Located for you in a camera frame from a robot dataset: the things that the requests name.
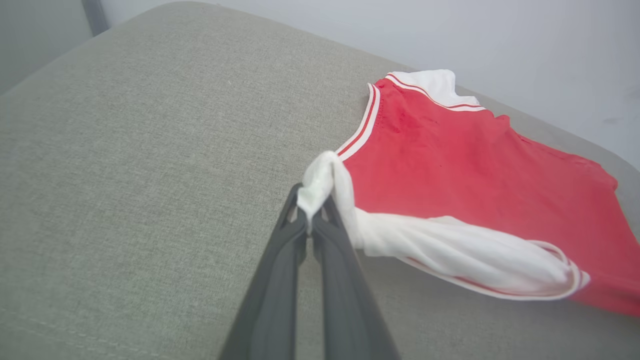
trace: cloth fold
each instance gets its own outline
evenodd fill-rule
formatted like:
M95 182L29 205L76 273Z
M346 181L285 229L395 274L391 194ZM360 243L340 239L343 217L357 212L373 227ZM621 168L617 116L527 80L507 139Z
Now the cloth fold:
M416 218L355 207L353 184L336 153L309 165L298 207L311 218L333 196L349 238L368 256L393 256L431 275L485 295L511 300L569 297L589 282L562 251L544 241L464 223L453 217Z

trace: white wall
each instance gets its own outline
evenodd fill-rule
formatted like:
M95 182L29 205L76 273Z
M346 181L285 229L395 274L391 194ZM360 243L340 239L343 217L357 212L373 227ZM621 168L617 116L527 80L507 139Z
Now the white wall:
M171 2L102 1L111 25ZM595 142L640 168L638 0L208 2L416 69L451 69L460 85Z
M91 36L81 0L0 0L0 94Z

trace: red fabric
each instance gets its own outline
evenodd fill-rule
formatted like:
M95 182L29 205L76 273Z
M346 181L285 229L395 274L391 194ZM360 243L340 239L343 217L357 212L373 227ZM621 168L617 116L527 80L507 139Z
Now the red fabric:
M598 163L519 135L505 115L452 111L388 79L376 87L371 136L344 161L356 206L547 241L591 276L573 299L640 316L640 245Z

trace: white sleeve trim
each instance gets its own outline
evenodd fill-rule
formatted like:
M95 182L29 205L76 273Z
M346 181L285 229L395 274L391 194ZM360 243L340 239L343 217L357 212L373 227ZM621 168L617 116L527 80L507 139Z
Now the white sleeve trim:
M509 300L557 300L585 287L589 274L544 241L464 223L453 217L416 218L355 207L349 171L334 152L305 171L297 205L308 220L332 196L353 246L368 256L394 256L466 289Z
M398 87L421 92L437 105L452 111L485 110L474 96L456 94L456 75L451 70L395 71L385 79Z

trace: gray couch cushion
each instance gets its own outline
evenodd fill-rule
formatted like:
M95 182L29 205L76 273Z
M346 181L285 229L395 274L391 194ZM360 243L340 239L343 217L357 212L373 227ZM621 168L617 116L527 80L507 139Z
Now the gray couch cushion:
M0 97L0 358L215 358L290 186L355 131L366 82L391 70L409 69L177 3ZM523 134L601 162L638 214L640 176L624 161L479 99ZM493 299L395 259L362 265L405 359L640 356L633 318ZM320 294L308 259L299 359L322 356Z

